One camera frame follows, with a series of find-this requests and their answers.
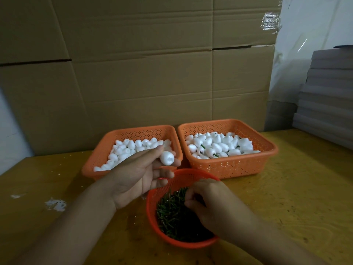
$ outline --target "forearm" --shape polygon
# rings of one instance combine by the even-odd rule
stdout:
[[[262,220],[240,247],[265,265],[328,265]]]
[[[87,188],[13,264],[83,264],[116,211],[101,189],[99,182]]]

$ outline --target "left hand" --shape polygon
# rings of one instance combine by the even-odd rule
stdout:
[[[167,178],[174,177],[172,171],[160,168],[163,164],[157,159],[163,150],[164,147],[161,145],[154,149],[139,151],[122,161],[97,182],[103,184],[104,189],[110,192],[109,195],[113,198],[117,209],[128,205],[149,190],[164,187],[168,183]],[[172,164],[172,166],[180,165],[178,159]]]

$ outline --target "table surface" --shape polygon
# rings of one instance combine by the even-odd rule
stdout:
[[[353,151],[302,131],[263,133],[280,149],[257,175],[223,182],[245,204],[331,264],[353,261]],[[26,158],[0,177],[0,264],[32,244],[93,181],[80,174],[91,151]],[[224,241],[197,250],[164,243],[145,201],[118,211],[86,264],[260,264]]]

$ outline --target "hand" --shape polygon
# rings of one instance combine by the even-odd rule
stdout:
[[[157,158],[163,149],[163,146],[158,146],[155,149],[139,151],[99,180],[105,189],[111,192],[117,209],[126,206],[149,190],[164,187],[168,183],[167,179],[174,177],[172,171],[160,168],[163,164]],[[172,166],[180,165],[178,159],[172,164]]]
[[[203,206],[197,200],[201,195]],[[220,238],[241,246],[258,226],[259,219],[220,181],[201,179],[185,194],[185,206],[194,211],[202,225]]]

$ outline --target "orange plastic basket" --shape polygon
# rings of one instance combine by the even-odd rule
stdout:
[[[216,176],[207,173],[198,169],[178,169],[174,172],[174,178],[168,180],[168,184],[162,188],[153,189],[148,192],[147,202],[146,202],[146,213],[148,220],[153,228],[153,230],[166,242],[171,245],[183,247],[183,248],[202,248],[209,245],[212,245],[219,238],[218,236],[214,236],[211,239],[206,241],[197,242],[197,243],[186,243],[174,240],[168,236],[166,236],[158,227],[157,218],[156,218],[156,209],[157,204],[161,200],[161,198],[169,191],[172,192],[179,190],[183,187],[189,187],[194,182],[199,181],[202,178],[212,178],[214,180],[219,181],[220,179]]]
[[[151,139],[157,138],[158,140],[170,139],[172,141],[171,147],[175,151],[176,159],[180,161],[183,159],[183,154],[181,151],[180,143],[178,140],[177,132],[171,125],[156,125],[156,126],[146,126],[138,128],[127,128],[118,129],[106,133],[101,141],[98,143],[91,156],[88,158],[84,166],[82,167],[82,175],[98,180],[104,175],[108,174],[109,170],[106,171],[93,171],[95,166],[102,166],[108,160],[108,155],[112,150],[112,146],[115,144],[116,140],[123,141],[124,139]],[[174,171],[176,167],[174,166],[163,166],[165,169],[170,169]]]
[[[195,133],[214,131],[223,134],[233,132],[240,137],[249,138],[249,140],[252,141],[254,150],[261,152],[206,160],[193,157],[186,145],[185,138]],[[275,144],[268,141],[249,125],[236,119],[182,124],[178,127],[178,134],[181,146],[183,147],[186,158],[189,160],[190,166],[210,172],[219,178],[231,178],[260,173],[264,169],[268,158],[278,153],[278,148]]]

